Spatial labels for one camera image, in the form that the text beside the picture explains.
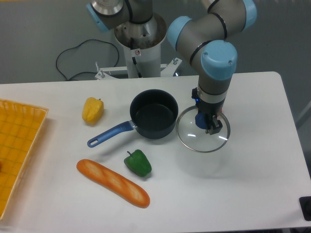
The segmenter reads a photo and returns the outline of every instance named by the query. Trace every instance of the black saucepan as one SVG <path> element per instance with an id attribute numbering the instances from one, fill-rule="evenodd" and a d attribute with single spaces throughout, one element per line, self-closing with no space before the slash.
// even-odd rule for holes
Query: black saucepan
<path id="1" fill-rule="evenodd" d="M 163 90 L 146 90 L 133 99 L 130 116 L 130 121 L 123 122 L 92 138 L 87 145 L 95 147 L 119 133 L 133 129 L 146 138 L 163 138 L 174 129 L 178 105 L 174 97 Z"/>

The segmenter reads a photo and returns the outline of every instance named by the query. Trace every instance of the glass lid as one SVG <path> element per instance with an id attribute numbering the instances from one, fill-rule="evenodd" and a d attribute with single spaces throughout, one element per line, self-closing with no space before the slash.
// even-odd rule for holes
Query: glass lid
<path id="1" fill-rule="evenodd" d="M 209 153 L 219 150 L 226 144 L 230 136 L 230 124 L 228 119 L 223 113 L 219 112 L 217 120 L 221 121 L 223 127 L 219 133 L 210 135 L 205 129 L 197 126 L 197 114 L 197 106 L 192 106 L 185 109 L 179 115 L 176 122 L 176 131 L 179 140 L 187 148 L 195 152 Z"/>

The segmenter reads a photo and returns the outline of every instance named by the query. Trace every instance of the metal bracket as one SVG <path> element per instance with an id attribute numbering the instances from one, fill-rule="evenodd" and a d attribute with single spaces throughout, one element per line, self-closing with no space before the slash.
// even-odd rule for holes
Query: metal bracket
<path id="1" fill-rule="evenodd" d="M 169 64 L 161 64 L 161 77 L 178 76 L 176 70 L 182 61 L 183 60 L 176 57 Z M 118 79 L 114 76 L 123 76 L 124 78 L 127 78 L 127 67 L 99 68 L 97 71 L 98 73 L 95 75 L 95 78 L 98 80 Z"/>

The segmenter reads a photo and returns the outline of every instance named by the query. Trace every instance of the yellow basket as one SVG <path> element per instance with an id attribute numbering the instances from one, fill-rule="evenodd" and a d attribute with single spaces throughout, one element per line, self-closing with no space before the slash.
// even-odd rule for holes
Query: yellow basket
<path id="1" fill-rule="evenodd" d="M 47 108 L 0 99 L 0 219 L 47 113 Z"/>

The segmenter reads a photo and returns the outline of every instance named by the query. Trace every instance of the blue joint cap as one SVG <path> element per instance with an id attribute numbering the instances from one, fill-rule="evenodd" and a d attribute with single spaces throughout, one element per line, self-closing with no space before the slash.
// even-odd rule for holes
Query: blue joint cap
<path id="1" fill-rule="evenodd" d="M 230 79 L 237 68 L 238 53 L 235 47 L 223 40 L 209 42 L 201 55 L 205 73 L 219 81 Z"/>
<path id="2" fill-rule="evenodd" d="M 246 8 L 246 22 L 244 26 L 244 29 L 246 29 L 255 23 L 257 19 L 257 8 L 253 0 L 243 0 L 243 2 Z"/>
<path id="3" fill-rule="evenodd" d="M 88 12 L 90 13 L 92 19 L 94 20 L 96 26 L 98 27 L 98 29 L 102 32 L 105 33 L 107 31 L 109 31 L 109 29 L 106 27 L 106 25 L 104 25 L 104 23 L 101 21 L 101 19 L 98 17 L 98 15 L 96 14 L 96 12 L 94 11 L 94 9 L 91 6 L 91 3 L 89 3 L 88 5 L 86 5 L 86 8 L 88 9 Z"/>
<path id="4" fill-rule="evenodd" d="M 188 16 L 181 16 L 175 19 L 173 23 L 171 23 L 171 25 L 169 26 L 167 38 L 175 50 L 177 50 L 176 47 L 178 37 L 181 31 L 183 30 L 184 26 L 186 25 L 186 23 L 188 23 L 190 20 L 192 19 L 189 18 Z"/>

